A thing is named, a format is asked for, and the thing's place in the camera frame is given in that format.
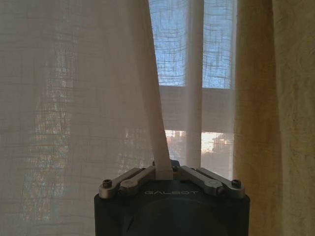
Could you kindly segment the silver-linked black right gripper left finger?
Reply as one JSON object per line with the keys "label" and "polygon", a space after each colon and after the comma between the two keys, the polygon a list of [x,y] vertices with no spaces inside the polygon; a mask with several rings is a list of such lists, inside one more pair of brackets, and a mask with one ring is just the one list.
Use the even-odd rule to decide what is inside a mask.
{"label": "silver-linked black right gripper left finger", "polygon": [[149,181],[156,179],[155,163],[147,168],[133,168],[124,174],[114,178],[105,179],[98,188],[101,199],[112,199],[116,196],[133,196]]}

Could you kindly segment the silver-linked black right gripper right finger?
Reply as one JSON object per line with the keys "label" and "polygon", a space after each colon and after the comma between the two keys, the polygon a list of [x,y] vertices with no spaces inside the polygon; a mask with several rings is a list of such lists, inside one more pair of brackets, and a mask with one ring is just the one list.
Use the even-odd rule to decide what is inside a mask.
{"label": "silver-linked black right gripper right finger", "polygon": [[174,179],[190,181],[207,195],[218,197],[226,194],[230,198],[244,198],[246,195],[244,185],[240,180],[228,180],[205,168],[194,169],[180,166],[177,160],[171,160],[171,165]]}

